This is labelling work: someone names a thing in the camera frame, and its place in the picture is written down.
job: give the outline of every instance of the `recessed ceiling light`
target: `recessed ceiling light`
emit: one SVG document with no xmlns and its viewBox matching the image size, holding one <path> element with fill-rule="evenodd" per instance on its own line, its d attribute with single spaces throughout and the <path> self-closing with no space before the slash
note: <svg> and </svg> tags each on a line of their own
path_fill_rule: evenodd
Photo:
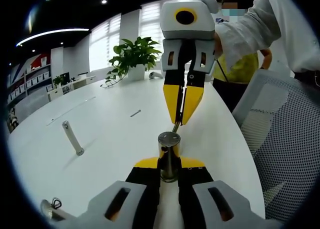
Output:
<svg viewBox="0 0 320 229">
<path fill-rule="evenodd" d="M 22 43 L 25 43 L 27 41 L 30 41 L 31 39 L 34 39 L 34 38 L 38 38 L 38 37 L 41 37 L 41 36 L 44 36 L 44 35 L 48 35 L 48 34 L 52 34 L 52 33 L 63 33 L 63 32 L 87 32 L 89 31 L 89 29 L 84 29 L 84 28 L 74 28 L 74 29 L 60 29 L 60 30 L 51 30 L 51 31 L 47 31 L 47 32 L 43 32 L 43 33 L 40 33 L 40 34 L 37 34 L 37 35 L 33 35 L 33 36 L 30 36 L 26 39 L 23 39 L 22 41 L 18 42 L 15 46 L 22 46 Z"/>
</svg>

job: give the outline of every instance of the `white table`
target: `white table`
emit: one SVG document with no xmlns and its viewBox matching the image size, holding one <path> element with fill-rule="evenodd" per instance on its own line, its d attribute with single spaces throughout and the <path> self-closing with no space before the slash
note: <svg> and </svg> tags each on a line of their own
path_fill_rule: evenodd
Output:
<svg viewBox="0 0 320 229">
<path fill-rule="evenodd" d="M 108 89 L 98 81 L 46 104 L 10 135 L 10 153 L 22 185 L 36 208 L 43 199 L 61 199 L 79 216 L 91 198 L 134 164 L 158 156 L 158 135 L 171 131 L 163 79 L 129 82 Z M 85 152 L 76 156 L 62 122 L 68 120 Z M 181 155 L 203 161 L 214 180 L 245 196 L 253 212 L 265 217 L 259 176 L 232 114 L 211 84 L 187 125 L 178 129 Z M 177 183 L 162 183 L 155 228 L 182 228 Z"/>
</svg>

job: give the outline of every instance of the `gray office chair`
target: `gray office chair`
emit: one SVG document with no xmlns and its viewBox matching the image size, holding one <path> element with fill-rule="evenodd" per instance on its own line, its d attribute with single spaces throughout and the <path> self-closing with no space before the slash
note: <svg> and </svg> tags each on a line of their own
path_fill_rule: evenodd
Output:
<svg viewBox="0 0 320 229">
<path fill-rule="evenodd" d="M 320 91 L 260 69 L 232 114 L 259 174 L 265 217 L 286 222 L 320 174 Z"/>
</svg>

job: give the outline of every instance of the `window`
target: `window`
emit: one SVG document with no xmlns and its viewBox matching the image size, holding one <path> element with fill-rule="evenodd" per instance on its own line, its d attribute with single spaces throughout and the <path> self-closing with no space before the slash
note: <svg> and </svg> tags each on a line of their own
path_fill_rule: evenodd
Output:
<svg viewBox="0 0 320 229">
<path fill-rule="evenodd" d="M 152 40 L 160 43 L 154 45 L 156 50 L 164 51 L 162 41 L 165 38 L 160 28 L 160 10 L 168 0 L 161 0 L 142 5 L 139 20 L 139 35 L 142 38 L 151 37 Z"/>
<path fill-rule="evenodd" d="M 120 41 L 121 15 L 116 15 L 91 31 L 89 47 L 90 72 L 111 66 L 109 60 L 116 54 L 114 46 Z"/>
</svg>

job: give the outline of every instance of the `hand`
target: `hand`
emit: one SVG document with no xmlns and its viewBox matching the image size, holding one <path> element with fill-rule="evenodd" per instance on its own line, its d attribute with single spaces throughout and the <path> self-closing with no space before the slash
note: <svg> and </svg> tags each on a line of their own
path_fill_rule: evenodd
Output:
<svg viewBox="0 0 320 229">
<path fill-rule="evenodd" d="M 214 32 L 213 39 L 214 39 L 214 42 L 215 42 L 214 55 L 218 59 L 222 55 L 223 49 L 222 49 L 222 44 L 221 44 L 220 37 L 216 32 Z"/>
</svg>

